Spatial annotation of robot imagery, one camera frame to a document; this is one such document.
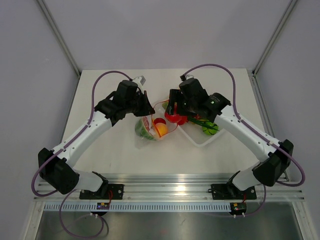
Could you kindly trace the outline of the red tomato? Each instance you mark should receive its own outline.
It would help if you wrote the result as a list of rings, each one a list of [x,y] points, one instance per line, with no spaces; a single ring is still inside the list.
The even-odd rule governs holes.
[[[174,123],[174,124],[178,124],[181,120],[182,120],[182,117],[179,115],[179,114],[173,114],[173,115],[170,115],[168,114],[167,112],[164,113],[164,117],[171,123]]]

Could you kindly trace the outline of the red strawberry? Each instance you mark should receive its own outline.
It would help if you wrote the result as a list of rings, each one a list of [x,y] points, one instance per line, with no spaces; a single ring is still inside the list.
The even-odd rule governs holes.
[[[153,120],[153,122],[154,122],[155,125],[157,125],[157,124],[165,124],[166,125],[167,124],[166,121],[161,117],[155,118]]]

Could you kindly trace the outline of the watermelon slice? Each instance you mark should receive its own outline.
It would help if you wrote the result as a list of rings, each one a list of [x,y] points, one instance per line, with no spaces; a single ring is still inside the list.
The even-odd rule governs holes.
[[[135,134],[141,139],[146,139],[150,141],[157,140],[157,134],[153,127],[152,120],[150,116],[141,117],[135,124],[134,127]]]

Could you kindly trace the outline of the peach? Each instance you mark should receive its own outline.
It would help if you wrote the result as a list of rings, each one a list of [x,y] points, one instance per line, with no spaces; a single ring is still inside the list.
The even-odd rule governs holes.
[[[164,123],[161,123],[161,122],[157,123],[155,125],[155,128],[156,128],[157,134],[160,138],[168,133],[168,127]]]

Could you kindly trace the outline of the clear zip bag orange zipper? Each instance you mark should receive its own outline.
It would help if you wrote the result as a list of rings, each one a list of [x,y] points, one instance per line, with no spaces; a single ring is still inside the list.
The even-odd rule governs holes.
[[[164,102],[168,102],[169,100],[168,99],[164,99],[164,100],[161,100],[161,101],[158,101],[158,102],[155,102],[153,104],[153,108],[155,110],[155,114],[151,114],[151,115],[148,115],[151,117],[151,121],[152,121],[152,125],[154,127],[154,130],[156,132],[156,141],[152,141],[152,140],[147,140],[147,139],[142,139],[140,138],[139,136],[136,135],[135,131],[135,140],[134,140],[134,144],[135,144],[135,147],[138,148],[138,149],[141,149],[141,148],[144,148],[145,146],[151,144],[151,143],[156,143],[156,142],[159,142],[159,141],[162,141],[164,140],[168,135],[170,135],[171,133],[173,133],[177,128],[178,128],[178,124],[177,123],[171,123],[169,122],[166,118],[165,118],[165,109],[163,109],[162,107],[162,103]],[[163,118],[165,121],[166,121],[166,126],[168,128],[168,133],[166,135],[164,135],[163,137],[159,137],[158,133],[157,133],[157,129],[156,129],[156,125],[154,124],[154,119],[156,118]]]

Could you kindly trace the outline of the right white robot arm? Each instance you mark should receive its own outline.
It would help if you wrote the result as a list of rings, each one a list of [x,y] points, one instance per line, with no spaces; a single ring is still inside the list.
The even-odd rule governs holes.
[[[196,78],[183,81],[169,92],[168,115],[200,116],[217,124],[242,142],[258,159],[258,163],[236,172],[224,185],[231,199],[239,198],[247,189],[263,184],[272,187],[291,163],[293,144],[279,141],[245,119],[237,116],[234,106],[220,93],[209,95]]]

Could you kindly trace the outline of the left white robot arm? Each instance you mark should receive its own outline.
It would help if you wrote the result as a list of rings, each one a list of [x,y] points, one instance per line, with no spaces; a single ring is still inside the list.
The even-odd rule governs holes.
[[[38,153],[39,176],[63,195],[73,190],[84,190],[97,199],[103,199],[108,194],[108,180],[97,172],[74,170],[74,166],[97,138],[127,114],[143,117],[155,113],[143,89],[145,81],[143,76],[122,80],[115,91],[93,108],[88,121],[69,138],[51,150],[43,148]]]

